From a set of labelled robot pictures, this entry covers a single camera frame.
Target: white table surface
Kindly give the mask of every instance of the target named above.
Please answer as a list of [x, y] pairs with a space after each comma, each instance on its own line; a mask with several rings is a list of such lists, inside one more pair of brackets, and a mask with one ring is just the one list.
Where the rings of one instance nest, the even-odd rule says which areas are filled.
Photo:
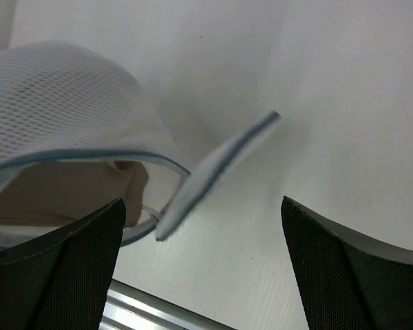
[[284, 117], [177, 235], [122, 249], [116, 279], [237, 329], [306, 329], [283, 195], [413, 250], [413, 0], [18, 0], [11, 45], [46, 39], [137, 77], [189, 165]]

